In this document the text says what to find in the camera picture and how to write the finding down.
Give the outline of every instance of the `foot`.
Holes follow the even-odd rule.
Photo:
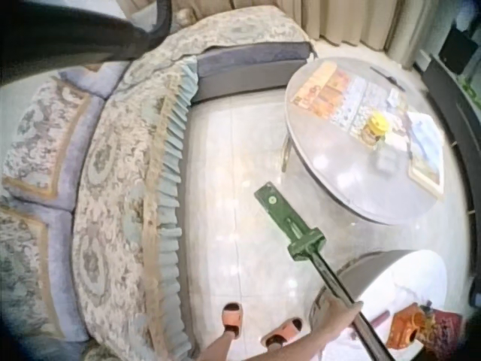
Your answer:
[[[234,340],[241,336],[243,315],[242,306],[236,302],[228,303],[222,310],[222,324],[226,332],[234,333]]]
[[[269,347],[270,345],[276,343],[281,346],[286,342],[293,339],[302,330],[302,320],[298,317],[291,318],[285,323],[277,327],[274,331],[268,333],[261,340],[261,344],[264,347]]]

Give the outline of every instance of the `hand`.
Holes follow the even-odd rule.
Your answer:
[[[319,332],[325,335],[330,342],[338,338],[340,333],[349,327],[358,313],[361,312],[363,303],[358,301],[348,307],[338,297],[331,294],[326,295],[325,301],[328,307],[319,325]]]

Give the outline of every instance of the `round table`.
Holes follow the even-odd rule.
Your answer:
[[[428,211],[437,199],[408,175],[409,154],[401,152],[395,170],[386,174],[377,166],[378,152],[343,131],[293,104],[296,92],[325,61],[390,90],[394,86],[373,71],[368,62],[350,58],[325,58],[307,63],[289,81],[286,90],[286,120],[289,135],[284,148],[286,159],[290,141],[311,174],[340,202],[363,218],[384,224],[402,224]],[[387,70],[375,67],[384,74]],[[409,105],[430,114],[424,96],[399,82]]]
[[[389,318],[375,328],[381,341],[386,343],[392,318],[407,306],[417,302],[442,309],[447,292],[447,273],[443,259],[431,250],[393,250],[367,256],[354,262],[340,273],[340,280],[354,300],[362,300],[362,313],[372,321],[383,312]],[[312,327],[322,322],[325,311],[325,292],[314,305]],[[359,339],[352,339],[353,329],[345,329],[338,339],[328,344],[322,352],[322,361],[370,360]],[[401,350],[389,350],[395,359],[410,360],[422,349],[419,341]]]

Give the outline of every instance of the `tiled floor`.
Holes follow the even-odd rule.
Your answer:
[[[356,56],[383,65],[422,87],[383,54],[365,47],[328,47],[320,55]],[[264,352],[259,340],[289,317],[307,317],[322,281],[308,262],[293,262],[288,241],[253,193],[272,181],[310,226],[328,239],[322,251],[334,269],[376,250],[431,249],[449,275],[446,309],[467,303],[470,245],[466,204],[452,151],[446,146],[446,195],[425,216],[405,226],[362,220],[319,187],[292,154],[280,171],[286,136],[284,90],[227,97],[196,106],[190,114],[186,174],[186,251],[194,332],[201,347],[221,335],[222,307],[244,307],[244,331],[229,359]]]

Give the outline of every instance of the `jar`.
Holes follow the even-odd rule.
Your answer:
[[[361,131],[362,140],[370,146],[374,146],[389,130],[389,122],[379,111],[375,111],[369,117]]]

